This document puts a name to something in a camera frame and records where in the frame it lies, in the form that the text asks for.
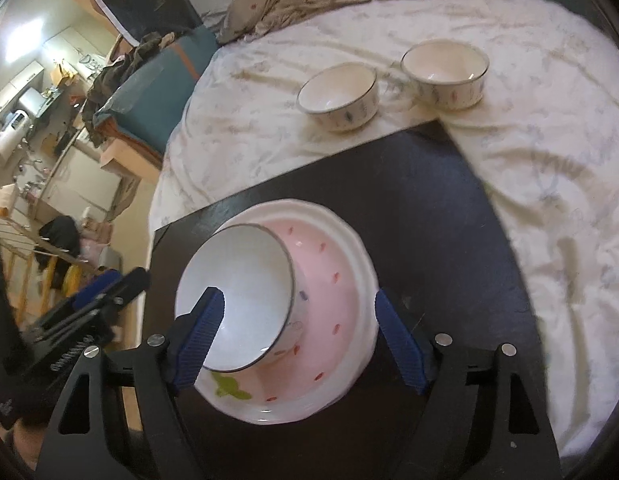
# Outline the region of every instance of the teal bag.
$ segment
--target teal bag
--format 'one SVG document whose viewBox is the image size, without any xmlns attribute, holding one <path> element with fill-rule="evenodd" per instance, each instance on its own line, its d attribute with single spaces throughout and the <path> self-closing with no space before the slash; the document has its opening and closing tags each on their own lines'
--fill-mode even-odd
<svg viewBox="0 0 619 480">
<path fill-rule="evenodd" d="M 121 137 L 164 155 L 169 135 L 217 50 L 216 37 L 204 26 L 180 38 L 113 93 L 94 114 L 95 129 L 113 119 Z"/>
</svg>

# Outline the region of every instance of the small white bowl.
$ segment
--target small white bowl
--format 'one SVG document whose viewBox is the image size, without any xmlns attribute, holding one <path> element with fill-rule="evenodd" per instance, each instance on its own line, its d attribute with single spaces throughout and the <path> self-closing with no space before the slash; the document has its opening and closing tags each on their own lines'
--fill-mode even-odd
<svg viewBox="0 0 619 480">
<path fill-rule="evenodd" d="M 176 292 L 189 312 L 208 286 L 225 296 L 225 317 L 204 362 L 235 372 L 291 350 L 307 322 L 304 275 L 272 231 L 237 224 L 216 232 L 190 260 Z"/>
<path fill-rule="evenodd" d="M 379 110 L 376 71 L 343 63 L 318 73 L 298 92 L 298 108 L 331 132 L 363 126 Z"/>
<path fill-rule="evenodd" d="M 432 40 L 411 47 L 401 67 L 414 81 L 422 101 L 438 108 L 461 110 L 483 98 L 489 58 L 468 43 Z"/>
</svg>

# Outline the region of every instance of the ceiling light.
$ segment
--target ceiling light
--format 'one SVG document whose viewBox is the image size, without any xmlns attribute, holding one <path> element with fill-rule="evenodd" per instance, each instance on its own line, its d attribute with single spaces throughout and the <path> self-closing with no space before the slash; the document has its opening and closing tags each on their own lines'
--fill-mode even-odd
<svg viewBox="0 0 619 480">
<path fill-rule="evenodd" d="M 5 59 L 8 63 L 16 61 L 36 50 L 42 43 L 42 19 L 32 20 L 16 28 L 7 40 Z"/>
</svg>

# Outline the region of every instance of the white ceramic bowl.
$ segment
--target white ceramic bowl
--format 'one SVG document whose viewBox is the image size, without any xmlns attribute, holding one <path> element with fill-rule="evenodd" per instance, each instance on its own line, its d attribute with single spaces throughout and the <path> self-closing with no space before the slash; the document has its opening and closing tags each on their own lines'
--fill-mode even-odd
<svg viewBox="0 0 619 480">
<path fill-rule="evenodd" d="M 223 227 L 235 223 L 266 225 L 302 266 L 309 293 L 307 325 L 294 351 L 273 365 L 259 363 L 234 374 L 201 370 L 195 387 L 212 406 L 239 420 L 302 420 L 344 396 L 368 365 L 379 328 L 376 272 L 356 232 L 323 206 L 265 202 Z M 191 309 L 177 309 L 176 315 Z"/>
<path fill-rule="evenodd" d="M 269 229 L 238 224 L 216 232 L 194 254 L 176 292 L 189 312 L 208 286 L 225 296 L 225 317 L 204 367 L 235 372 L 291 350 L 307 318 L 304 277 Z"/>
<path fill-rule="evenodd" d="M 331 132 L 353 130 L 379 110 L 377 79 L 376 71 L 363 63 L 336 65 L 307 81 L 296 104 Z"/>
<path fill-rule="evenodd" d="M 483 98 L 489 58 L 468 43 L 432 40 L 411 47 L 401 67 L 414 82 L 422 101 L 461 110 Z"/>
</svg>

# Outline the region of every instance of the white bedsheet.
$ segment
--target white bedsheet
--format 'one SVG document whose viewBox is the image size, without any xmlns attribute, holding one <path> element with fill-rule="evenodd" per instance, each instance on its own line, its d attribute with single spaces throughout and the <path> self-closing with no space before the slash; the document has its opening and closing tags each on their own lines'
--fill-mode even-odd
<svg viewBox="0 0 619 480">
<path fill-rule="evenodd" d="M 489 54 L 481 104 L 437 114 L 414 98 L 399 62 L 430 38 Z M 349 60 L 379 70 L 381 110 L 360 131 L 326 133 L 296 110 L 296 92 Z M 558 447 L 577 456 L 619 398 L 619 53 L 557 4 L 371 2 L 222 48 L 172 134 L 150 225 L 436 116 L 512 242 L 544 343 Z"/>
</svg>

